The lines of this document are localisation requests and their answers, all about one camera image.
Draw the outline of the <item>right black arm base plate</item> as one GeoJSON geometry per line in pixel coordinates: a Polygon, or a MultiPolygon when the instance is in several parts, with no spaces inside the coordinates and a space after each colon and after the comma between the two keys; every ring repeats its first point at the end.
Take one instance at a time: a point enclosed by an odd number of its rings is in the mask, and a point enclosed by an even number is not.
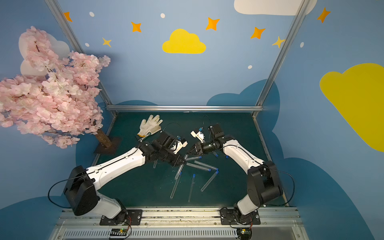
{"type": "Polygon", "coordinates": [[[260,225],[261,219],[258,210],[243,215],[238,208],[219,210],[222,225],[260,225]]]}

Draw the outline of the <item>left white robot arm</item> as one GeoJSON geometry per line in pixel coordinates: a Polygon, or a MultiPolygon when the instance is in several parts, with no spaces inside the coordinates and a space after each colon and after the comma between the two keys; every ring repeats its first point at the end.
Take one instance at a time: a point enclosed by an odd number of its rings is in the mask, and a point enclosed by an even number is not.
{"type": "Polygon", "coordinates": [[[74,215],[95,213],[111,220],[123,221],[126,218],[124,205],[99,193],[99,189],[120,175],[151,161],[160,159],[176,165],[184,160],[179,151],[187,145],[185,140],[175,140],[165,145],[158,141],[142,143],[103,164],[88,169],[83,166],[75,167],[64,188],[74,215]]]}

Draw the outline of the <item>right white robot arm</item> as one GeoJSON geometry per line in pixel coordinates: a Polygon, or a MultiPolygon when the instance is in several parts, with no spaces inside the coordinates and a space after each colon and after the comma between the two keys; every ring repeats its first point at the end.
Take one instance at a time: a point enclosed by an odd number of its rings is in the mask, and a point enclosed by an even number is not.
{"type": "Polygon", "coordinates": [[[247,195],[236,204],[241,215],[247,215],[283,195],[276,165],[257,158],[230,135],[218,137],[211,142],[197,142],[188,153],[202,156],[219,150],[247,174],[247,195]]]}

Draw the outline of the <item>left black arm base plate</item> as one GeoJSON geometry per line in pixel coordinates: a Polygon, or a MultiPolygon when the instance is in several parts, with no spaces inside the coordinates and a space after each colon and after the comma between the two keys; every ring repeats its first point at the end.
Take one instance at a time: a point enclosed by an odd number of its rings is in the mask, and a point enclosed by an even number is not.
{"type": "Polygon", "coordinates": [[[123,209],[114,218],[102,216],[100,226],[139,226],[143,210],[123,209]]]}

